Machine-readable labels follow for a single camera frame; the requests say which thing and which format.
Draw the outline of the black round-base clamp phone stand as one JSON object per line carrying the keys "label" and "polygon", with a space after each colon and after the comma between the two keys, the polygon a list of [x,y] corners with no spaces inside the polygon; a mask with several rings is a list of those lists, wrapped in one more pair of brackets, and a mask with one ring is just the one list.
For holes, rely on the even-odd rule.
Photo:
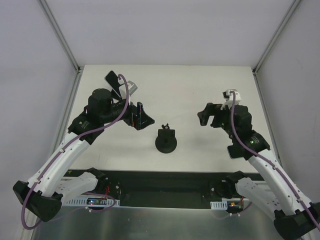
{"label": "black round-base clamp phone stand", "polygon": [[176,131],[171,129],[169,124],[162,125],[157,131],[157,137],[155,139],[156,149],[163,153],[172,153],[177,147]]}

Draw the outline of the black smartphone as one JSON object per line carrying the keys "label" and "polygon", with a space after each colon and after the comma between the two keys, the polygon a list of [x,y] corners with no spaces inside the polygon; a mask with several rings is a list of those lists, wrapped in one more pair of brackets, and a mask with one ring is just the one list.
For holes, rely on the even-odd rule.
{"label": "black smartphone", "polygon": [[244,156],[244,149],[240,145],[229,145],[227,151],[231,159],[238,159]]}
{"label": "black smartphone", "polygon": [[113,70],[111,70],[104,79],[112,89],[118,90],[121,86],[119,78]]}

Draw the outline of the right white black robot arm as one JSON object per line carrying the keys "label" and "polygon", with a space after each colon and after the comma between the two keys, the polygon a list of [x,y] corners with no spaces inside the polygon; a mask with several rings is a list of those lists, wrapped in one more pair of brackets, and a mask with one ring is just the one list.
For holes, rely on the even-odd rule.
{"label": "right white black robot arm", "polygon": [[240,195],[250,200],[271,218],[284,240],[298,240],[320,228],[320,204],[313,203],[285,173],[268,142],[253,130],[252,115],[246,106],[208,103],[197,116],[201,126],[213,117],[211,127],[223,129],[232,141],[227,147],[229,156],[248,161],[270,189],[264,190],[248,175],[237,171],[216,187],[218,195],[227,199]]}

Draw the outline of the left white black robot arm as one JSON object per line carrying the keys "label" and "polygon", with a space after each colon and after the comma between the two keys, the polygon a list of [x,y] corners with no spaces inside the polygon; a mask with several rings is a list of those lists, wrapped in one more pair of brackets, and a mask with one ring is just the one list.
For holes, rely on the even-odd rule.
{"label": "left white black robot arm", "polygon": [[105,127],[118,121],[124,121],[137,131],[155,122],[145,113],[141,102],[133,104],[128,98],[114,102],[109,90],[94,90],[83,112],[68,127],[60,147],[28,181],[19,180],[14,184],[13,192],[22,205],[22,220],[25,219],[26,210],[29,210],[41,221],[48,222],[69,200],[86,192],[94,195],[111,194],[113,197],[118,195],[107,176],[94,167],[61,183],[70,166],[104,132]]}

